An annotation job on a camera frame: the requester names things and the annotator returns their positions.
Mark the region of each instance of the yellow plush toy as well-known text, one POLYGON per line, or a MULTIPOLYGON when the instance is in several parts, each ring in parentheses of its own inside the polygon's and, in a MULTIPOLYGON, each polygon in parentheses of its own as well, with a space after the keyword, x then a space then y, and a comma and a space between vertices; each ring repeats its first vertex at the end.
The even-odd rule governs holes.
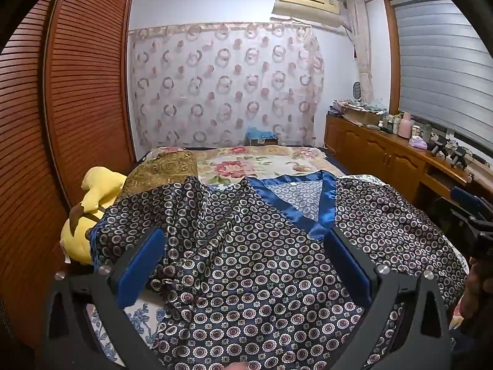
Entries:
POLYGON ((70 210, 60 237, 60 246, 70 258, 82 264, 92 264, 87 231, 113 204, 126 179, 126 176, 103 166, 95 166, 87 171, 81 187, 88 192, 82 202, 70 210))

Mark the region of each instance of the window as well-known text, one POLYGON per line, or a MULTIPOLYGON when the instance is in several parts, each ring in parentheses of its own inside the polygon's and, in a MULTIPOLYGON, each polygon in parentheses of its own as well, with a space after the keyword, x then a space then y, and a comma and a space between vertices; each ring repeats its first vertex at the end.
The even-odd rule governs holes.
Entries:
POLYGON ((451 0, 389 2, 398 30, 399 110, 492 150, 493 59, 474 28, 451 0))

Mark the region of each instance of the wardrobe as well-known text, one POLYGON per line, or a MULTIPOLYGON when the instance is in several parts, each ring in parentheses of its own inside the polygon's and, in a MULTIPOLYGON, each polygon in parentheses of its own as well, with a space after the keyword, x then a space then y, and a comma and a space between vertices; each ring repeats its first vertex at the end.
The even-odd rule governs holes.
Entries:
POLYGON ((39 0, 0 55, 0 303, 39 344, 60 231, 86 171, 135 166, 127 104, 132 0, 39 0))

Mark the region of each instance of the wooden window frame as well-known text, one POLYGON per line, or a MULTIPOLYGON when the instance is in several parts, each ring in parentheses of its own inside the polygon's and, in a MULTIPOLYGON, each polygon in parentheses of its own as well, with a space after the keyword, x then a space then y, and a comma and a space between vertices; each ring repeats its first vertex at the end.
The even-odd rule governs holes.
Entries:
POLYGON ((395 115, 399 112, 400 100, 400 45, 399 31, 395 9, 390 3, 392 0, 384 0, 387 22, 389 24, 390 38, 390 105, 389 113, 395 115))

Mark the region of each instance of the pink bottle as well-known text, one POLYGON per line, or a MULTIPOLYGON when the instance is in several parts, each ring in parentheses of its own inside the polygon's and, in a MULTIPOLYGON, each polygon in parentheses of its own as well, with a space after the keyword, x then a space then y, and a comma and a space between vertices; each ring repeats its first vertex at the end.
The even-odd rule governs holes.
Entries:
POLYGON ((408 112, 404 113, 404 117, 399 123, 399 132, 397 133, 400 137, 410 139, 411 133, 413 132, 414 121, 411 119, 411 115, 408 112))

